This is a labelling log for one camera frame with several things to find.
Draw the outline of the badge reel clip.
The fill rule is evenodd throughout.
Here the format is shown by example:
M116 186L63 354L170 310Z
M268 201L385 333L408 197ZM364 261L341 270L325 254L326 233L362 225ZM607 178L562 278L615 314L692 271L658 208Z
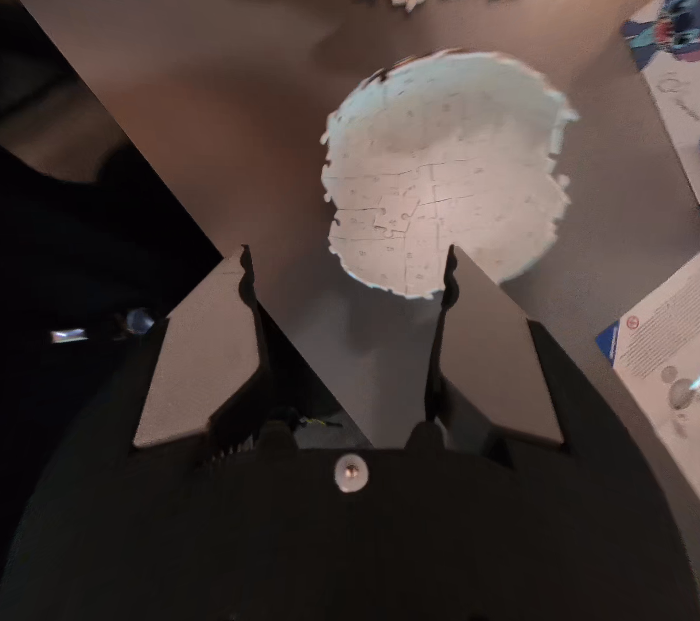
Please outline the badge reel clip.
M121 342L131 337L147 335L160 319L159 314L146 307L117 311L100 318L93 318L68 328L49 332L53 345L67 345L77 342L106 344Z

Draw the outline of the white instruction leaflet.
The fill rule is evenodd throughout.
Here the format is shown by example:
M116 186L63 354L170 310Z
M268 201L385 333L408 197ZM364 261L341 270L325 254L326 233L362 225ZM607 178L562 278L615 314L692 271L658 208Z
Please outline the white instruction leaflet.
M699 255L596 337L685 480L699 494Z

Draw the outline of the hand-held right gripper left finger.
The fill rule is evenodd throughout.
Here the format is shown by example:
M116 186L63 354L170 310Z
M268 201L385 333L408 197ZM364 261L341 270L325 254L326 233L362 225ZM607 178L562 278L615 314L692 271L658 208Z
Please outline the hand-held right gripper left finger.
M250 248L242 244L170 312L135 448L195 438L234 449L258 433L272 387L254 285Z

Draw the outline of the cartoon print puzzle box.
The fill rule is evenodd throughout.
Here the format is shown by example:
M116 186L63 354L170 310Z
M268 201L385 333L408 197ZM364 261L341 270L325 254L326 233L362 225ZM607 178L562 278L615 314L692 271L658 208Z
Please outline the cartoon print puzzle box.
M699 199L699 0L652 0L620 34Z

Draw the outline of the blue white puzzle ball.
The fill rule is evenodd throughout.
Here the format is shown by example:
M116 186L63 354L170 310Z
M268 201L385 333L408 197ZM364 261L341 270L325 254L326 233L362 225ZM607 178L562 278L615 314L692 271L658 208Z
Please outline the blue white puzzle ball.
M409 300L444 290L451 247L495 284L516 279L557 240L571 200L556 158L578 118L543 74L500 53L442 50L376 72L320 138L330 253Z

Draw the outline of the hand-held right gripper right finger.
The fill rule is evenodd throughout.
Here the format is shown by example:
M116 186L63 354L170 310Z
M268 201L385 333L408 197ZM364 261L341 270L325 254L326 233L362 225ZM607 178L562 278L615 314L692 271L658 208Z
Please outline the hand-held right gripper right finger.
M527 315L454 245L437 323L425 415L447 444L564 443Z

